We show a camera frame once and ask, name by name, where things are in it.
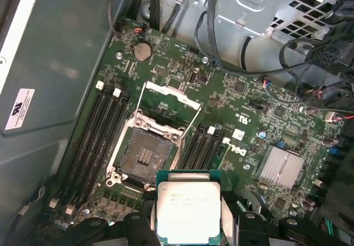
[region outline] black ram slot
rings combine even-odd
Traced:
[[[95,153],[98,151],[100,147],[100,142],[102,138],[104,137],[105,130],[107,129],[108,124],[110,123],[110,119],[112,118],[112,113],[114,112],[112,110],[114,106],[114,99],[109,96],[109,100],[106,101],[104,108],[102,109],[102,114],[101,118],[98,121],[98,124],[96,126],[95,131],[93,132],[93,136],[91,137],[90,143],[88,145],[88,148],[83,149],[79,155],[83,155],[85,157],[84,161],[82,162],[80,166],[80,171],[77,174],[77,177],[75,179],[75,183],[73,184],[71,188],[71,196],[70,196],[70,201],[73,201],[73,199],[77,198],[77,193],[80,190],[82,184],[84,183],[84,178],[91,167],[91,164],[93,163]]]
[[[208,154],[210,152],[210,148],[213,146],[215,142],[215,137],[212,134],[206,134],[204,137],[204,141],[201,147],[201,150],[198,153],[198,156],[195,160],[195,163],[192,167],[194,170],[200,170],[205,162],[205,160],[208,157]]]
[[[189,144],[188,150],[183,158],[183,162],[180,166],[180,169],[192,169],[195,160],[198,156],[198,153],[202,147],[205,134],[206,134],[206,129],[202,127],[197,128],[192,138],[192,141]]]
[[[210,168],[210,164],[211,164],[213,158],[216,157],[216,155],[221,147],[223,136],[221,136],[219,134],[215,134],[213,137],[215,138],[215,140],[212,143],[206,158],[204,159],[204,162],[200,168],[201,170],[208,170]]]
[[[91,195],[93,188],[97,182],[104,164],[111,157],[111,152],[119,138],[119,131],[122,128],[122,123],[125,117],[126,108],[128,104],[128,97],[120,97],[114,107],[114,115],[108,125],[106,136],[101,144],[100,151],[96,155],[95,162],[92,164],[90,171],[86,175],[84,184],[80,192],[80,198],[77,205],[81,206],[85,203]]]
[[[106,96],[104,96],[102,93],[99,93],[96,96],[95,102],[90,112],[90,116],[85,124],[84,132],[82,133],[82,136],[79,139],[79,143],[77,144],[77,149],[74,158],[72,160],[70,170],[67,173],[66,180],[63,185],[63,189],[64,189],[64,191],[62,192],[63,197],[67,195],[70,187],[74,183],[74,179],[76,177],[76,174],[82,162],[82,156],[79,156],[79,152],[89,142],[91,131],[93,130],[93,127],[95,126],[97,120],[99,119],[101,113],[100,109],[102,105],[105,103],[105,100],[106,100]]]

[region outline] ul label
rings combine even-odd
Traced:
[[[34,89],[21,88],[12,107],[10,116],[7,120],[5,130],[20,128],[26,117],[29,105],[34,94]]]

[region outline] cpu socket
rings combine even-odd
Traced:
[[[188,127],[176,129],[161,125],[155,119],[144,115],[139,105],[145,88],[175,96],[180,102],[195,109],[196,115]],[[182,151],[184,136],[200,111],[201,105],[188,99],[182,92],[146,82],[137,109],[126,120],[108,163],[106,185],[112,187],[114,184],[124,184],[138,192],[153,190],[157,171],[175,168]]]

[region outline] green circuit board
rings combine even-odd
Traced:
[[[138,25],[128,19],[122,23],[125,31],[135,29]],[[144,62],[138,61],[133,53],[134,46],[141,42],[152,48],[150,59]],[[122,53],[122,57],[118,59],[117,53]],[[301,105],[282,105],[268,97],[263,89],[262,78],[225,74],[211,62],[203,63],[202,57],[203,55],[197,54],[194,48],[152,29],[147,29],[143,38],[136,34],[122,39],[114,36],[93,81],[62,167],[68,166],[74,155],[73,145],[87,122],[97,92],[97,81],[113,84],[130,94],[127,116],[136,109],[144,83],[151,81],[159,86],[173,87],[202,105],[202,111],[186,136],[184,151],[200,123],[217,127],[241,150],[232,151],[230,147],[225,147],[212,161],[209,169],[221,170],[223,190],[240,192],[249,189],[259,194],[276,219],[289,216],[290,210],[296,210],[298,216],[302,217],[306,210],[301,207],[301,201],[310,192],[327,157],[328,147],[321,145],[321,141],[337,136],[341,123],[325,122],[326,112],[307,116],[303,113]],[[191,83],[192,74],[196,71],[197,74]],[[294,99],[293,95],[283,88],[272,85],[270,90],[283,100]],[[253,103],[262,105],[262,110],[252,107]],[[144,114],[152,116],[158,122],[174,127],[186,127],[195,115],[195,110],[177,101],[175,97],[149,90],[144,92],[140,108]],[[234,138],[235,129],[242,133],[238,140]],[[260,132],[265,133],[264,139],[259,137]],[[296,181],[296,192],[266,182],[267,190],[259,187],[256,171],[268,146],[279,144],[284,150],[298,153],[304,159]],[[99,184],[103,184],[102,193],[114,194],[118,197],[118,202],[120,199],[129,200],[129,207],[138,210],[141,205],[141,193],[119,184],[112,188],[104,186],[105,173],[104,170],[99,178]],[[90,216],[99,216],[103,212],[109,220],[117,212],[110,212],[106,205],[101,205],[101,197],[102,194],[92,200],[93,210]],[[279,198],[285,201],[281,207],[276,206]]]

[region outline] aluminum heatsink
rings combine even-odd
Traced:
[[[285,189],[291,189],[298,177],[304,159],[290,152],[269,146],[257,170],[261,179]]]

